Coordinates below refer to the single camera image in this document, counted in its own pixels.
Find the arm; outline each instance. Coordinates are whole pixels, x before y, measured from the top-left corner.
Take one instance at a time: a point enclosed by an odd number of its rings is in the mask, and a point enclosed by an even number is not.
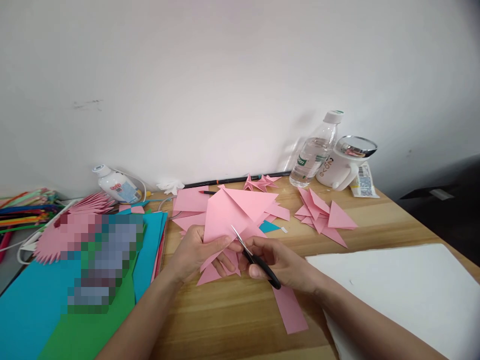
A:
[[[368,359],[446,359],[397,323],[355,297],[277,239],[251,237],[245,245],[261,256],[283,285],[312,294]],[[240,270],[267,279],[258,265],[241,258]]]
[[[103,359],[148,359],[155,345],[165,319],[182,285],[198,273],[200,266],[211,255],[225,249],[231,239],[221,237],[203,244],[204,227],[191,226],[175,253],[153,281],[131,313],[113,334],[105,347],[96,356]],[[239,252],[240,244],[230,244]],[[220,262],[234,271],[235,267],[227,256],[221,253],[213,262],[221,276],[227,276]]]

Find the mug lid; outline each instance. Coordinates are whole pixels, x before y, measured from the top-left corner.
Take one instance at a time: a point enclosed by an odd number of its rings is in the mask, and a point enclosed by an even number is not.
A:
[[[345,155],[355,158],[368,158],[377,151],[378,146],[364,137],[347,135],[338,140],[335,148]]]

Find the white paper sheet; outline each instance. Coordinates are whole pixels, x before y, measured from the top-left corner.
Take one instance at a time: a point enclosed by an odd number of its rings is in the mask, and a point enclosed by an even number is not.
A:
[[[307,261],[450,360],[480,359],[480,285],[442,244]],[[342,360],[363,357],[327,316]]]

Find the bottle cap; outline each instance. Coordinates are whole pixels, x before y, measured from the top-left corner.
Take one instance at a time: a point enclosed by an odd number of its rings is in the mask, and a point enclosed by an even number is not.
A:
[[[377,151],[377,144],[360,136],[347,135],[335,145],[335,149],[354,158],[369,158]]]
[[[326,113],[325,118],[323,119],[323,122],[329,123],[329,124],[340,124],[343,116],[344,116],[343,111],[331,110]]]
[[[112,172],[112,170],[104,164],[100,164],[98,166],[95,166],[92,171],[97,174],[99,178],[103,178],[104,176],[107,176]]]

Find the white mug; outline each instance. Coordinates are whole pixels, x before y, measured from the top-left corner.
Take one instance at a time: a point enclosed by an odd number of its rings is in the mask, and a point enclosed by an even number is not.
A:
[[[363,137],[342,137],[320,167],[316,179],[320,184],[342,191],[355,179],[359,167],[377,148],[373,141]]]

